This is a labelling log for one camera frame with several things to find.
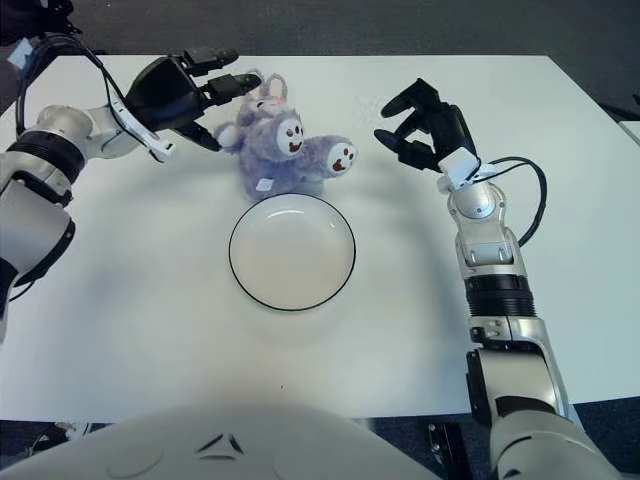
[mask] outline white label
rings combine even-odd
[[[259,192],[268,192],[273,187],[273,179],[261,178],[256,185],[256,190]]]
[[[20,43],[18,43],[18,46],[16,46],[13,52],[11,52],[11,55],[9,55],[7,60],[22,70],[27,64],[27,58],[31,55],[32,51],[33,47],[29,41],[26,38],[23,38],[20,40]]]

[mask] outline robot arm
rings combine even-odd
[[[507,199],[487,181],[497,176],[495,166],[477,157],[460,109],[441,102],[421,79],[382,115],[409,108],[414,111],[395,132],[375,135],[402,163],[442,174],[438,188],[449,195],[447,207],[458,226],[455,246],[471,312],[469,333],[480,344],[467,354],[469,399],[474,418],[492,427],[496,478],[620,478],[566,419],[562,377],[544,321],[536,316],[519,242],[504,224]],[[405,140],[416,130],[431,134],[433,149]]]
[[[142,145],[164,162],[175,150],[155,133],[164,129],[218,150],[215,139],[195,119],[206,108],[253,90],[260,79],[224,75],[197,87],[191,76],[205,75],[237,58],[235,51],[159,58],[138,75],[126,98],[107,84],[109,104],[103,107],[82,111],[49,106],[0,155],[0,343],[12,288],[41,278],[73,239],[75,224],[65,207],[88,160],[121,157]]]

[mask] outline black wire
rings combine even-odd
[[[13,297],[11,297],[9,299],[9,302],[13,302],[14,300],[19,299],[22,295],[24,295],[25,293],[27,293],[29,291],[29,289],[31,287],[33,287],[33,284],[36,283],[36,281],[34,280],[33,282],[31,282],[29,285],[27,285],[27,288],[25,288],[24,290],[22,290],[20,293],[18,293],[17,295],[14,295]]]
[[[542,223],[542,217],[544,215],[545,209],[547,208],[547,177],[545,176],[544,171],[542,171],[542,169],[538,165],[536,165],[533,161],[529,160],[528,158],[524,158],[524,157],[504,157],[489,163],[493,165],[498,165],[500,163],[505,163],[505,162],[519,162],[519,163],[501,172],[498,172],[495,175],[491,175],[489,177],[476,180],[473,183],[476,184],[476,183],[486,182],[488,180],[491,180],[492,178],[496,178],[501,175],[504,175],[505,173],[508,173],[524,165],[528,165],[533,169],[533,171],[536,173],[538,177],[538,183],[540,184],[540,201],[538,202],[538,209],[536,210],[536,214],[533,217],[533,221],[531,222],[531,225],[529,226],[527,231],[524,232],[524,235],[520,237],[520,240],[518,240],[518,245],[520,247],[523,247],[524,245],[526,245],[526,243],[529,240],[531,240],[531,237],[533,237],[533,235],[536,233],[536,231],[540,227],[540,223]]]
[[[114,89],[114,91],[116,92],[116,95],[118,95],[121,102],[124,103],[125,97],[122,91],[120,90],[120,87],[118,87],[118,84],[115,82],[115,80],[109,73],[109,71],[106,69],[104,64],[100,61],[100,59],[96,57],[96,55],[86,45],[84,45],[77,38],[72,37],[70,35],[65,35],[65,34],[52,34],[47,36],[45,40],[41,41],[40,43],[38,43],[38,45],[36,45],[36,47],[33,49],[33,52],[31,53],[32,59],[30,59],[30,61],[28,62],[28,65],[25,66],[25,69],[23,70],[23,75],[20,76],[20,83],[18,87],[18,99],[16,102],[16,112],[15,112],[16,113],[16,136],[19,136],[25,130],[24,104],[26,99],[27,88],[32,81],[31,77],[35,72],[38,71],[43,59],[46,58],[45,54],[49,52],[52,48],[56,48],[56,47],[71,47],[76,52],[86,57],[91,63],[93,63],[95,67],[98,68],[98,70],[100,70],[100,73],[102,74],[102,79],[104,81],[105,92],[107,95],[107,106],[111,111],[111,115],[113,116],[114,121],[123,132],[125,132],[127,135],[133,138],[136,142],[140,143],[146,148],[146,145],[144,144],[144,142],[135,133],[131,132],[124,126],[124,124],[120,121],[117,113],[114,111],[113,105],[111,105],[111,93],[109,92],[109,85],[111,85],[111,87]],[[149,155],[151,155],[151,157],[155,161],[160,162],[158,157],[156,157],[156,155],[150,149],[147,149],[147,152],[149,153]]]

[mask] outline purple plush toy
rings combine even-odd
[[[252,72],[263,79],[260,72]],[[261,200],[346,173],[357,157],[349,139],[334,135],[305,140],[298,113],[289,107],[287,85],[272,75],[245,96],[236,123],[218,127],[223,150],[238,153],[247,194]]]

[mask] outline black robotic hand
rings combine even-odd
[[[460,109],[441,102],[438,91],[420,78],[387,103],[380,113],[388,118],[409,108],[414,111],[395,132],[379,129],[374,132],[385,147],[398,154],[400,162],[420,170],[440,172],[438,162],[458,148],[464,147],[476,154]],[[411,143],[405,140],[416,130],[431,134],[433,148],[417,140]]]
[[[191,77],[206,75],[237,59],[235,50],[213,54],[185,51],[181,56],[159,58],[133,81],[126,96],[127,108],[152,132],[172,129],[204,148],[218,151],[216,139],[195,120],[207,108],[250,92],[260,85],[260,78],[224,75],[198,87]]]

